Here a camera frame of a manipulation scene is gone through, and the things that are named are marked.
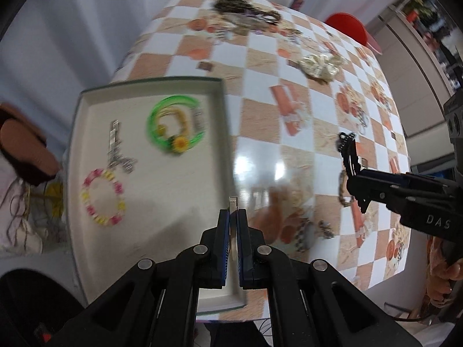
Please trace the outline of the right hand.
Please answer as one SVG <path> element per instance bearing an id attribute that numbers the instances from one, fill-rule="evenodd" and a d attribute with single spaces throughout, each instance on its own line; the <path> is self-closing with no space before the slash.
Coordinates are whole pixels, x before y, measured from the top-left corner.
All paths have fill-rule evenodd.
<path id="1" fill-rule="evenodd" d="M 443 308 L 451 300 L 445 298 L 453 291 L 451 281 L 462 280 L 462 259 L 448 264 L 442 254 L 443 240 L 434 237 L 429 244 L 429 264 L 426 277 L 426 294 L 432 305 Z"/>

